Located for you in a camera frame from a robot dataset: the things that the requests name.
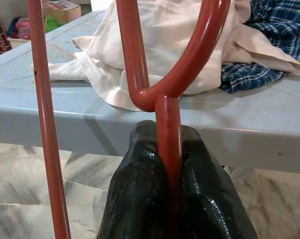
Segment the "green object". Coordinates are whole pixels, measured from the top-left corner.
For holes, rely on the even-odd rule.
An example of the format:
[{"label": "green object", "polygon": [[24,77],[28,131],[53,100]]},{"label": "green object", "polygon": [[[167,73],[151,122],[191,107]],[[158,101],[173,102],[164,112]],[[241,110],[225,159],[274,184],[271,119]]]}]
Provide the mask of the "green object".
[{"label": "green object", "polygon": [[47,16],[45,22],[45,33],[55,30],[56,28],[62,25],[63,24],[57,22],[57,20],[54,19],[52,16]]}]

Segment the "cardboard box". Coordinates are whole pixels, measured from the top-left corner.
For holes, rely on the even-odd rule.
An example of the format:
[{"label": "cardboard box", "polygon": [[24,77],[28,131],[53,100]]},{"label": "cardboard box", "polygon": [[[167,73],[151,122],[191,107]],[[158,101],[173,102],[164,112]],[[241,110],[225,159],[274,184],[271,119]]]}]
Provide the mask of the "cardboard box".
[{"label": "cardboard box", "polygon": [[81,7],[67,0],[42,0],[44,17],[52,16],[59,23],[68,23],[81,17]]}]

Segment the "blue plaid shirt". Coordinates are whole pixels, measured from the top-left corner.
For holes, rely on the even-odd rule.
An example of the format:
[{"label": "blue plaid shirt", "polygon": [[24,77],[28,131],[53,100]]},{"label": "blue plaid shirt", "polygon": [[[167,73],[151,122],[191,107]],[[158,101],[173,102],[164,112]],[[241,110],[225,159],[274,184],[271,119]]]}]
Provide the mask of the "blue plaid shirt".
[{"label": "blue plaid shirt", "polygon": [[[251,0],[247,26],[260,30],[270,42],[300,61],[300,0]],[[257,64],[223,64],[220,88],[227,93],[270,84],[288,74]]]}]

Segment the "white wall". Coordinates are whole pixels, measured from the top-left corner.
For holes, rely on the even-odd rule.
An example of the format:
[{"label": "white wall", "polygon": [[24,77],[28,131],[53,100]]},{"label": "white wall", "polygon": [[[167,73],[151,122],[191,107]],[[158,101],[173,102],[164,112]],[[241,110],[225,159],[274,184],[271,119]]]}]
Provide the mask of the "white wall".
[{"label": "white wall", "polygon": [[27,0],[0,0],[0,23],[7,31],[11,20],[17,16],[28,16]]}]

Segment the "red metal pipe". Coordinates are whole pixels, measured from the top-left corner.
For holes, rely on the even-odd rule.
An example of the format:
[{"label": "red metal pipe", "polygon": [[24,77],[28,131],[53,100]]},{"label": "red metal pipe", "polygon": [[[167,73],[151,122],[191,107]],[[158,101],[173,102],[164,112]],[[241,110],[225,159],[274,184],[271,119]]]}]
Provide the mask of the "red metal pipe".
[{"label": "red metal pipe", "polygon": [[52,107],[41,0],[28,0],[28,15],[41,137],[55,238],[71,239]]},{"label": "red metal pipe", "polygon": [[156,112],[159,155],[170,189],[167,238],[179,237],[181,201],[181,121],[178,97],[207,63],[219,39],[230,0],[204,0],[191,39],[175,66],[149,87],[137,0],[116,0],[129,94],[141,110]]}]

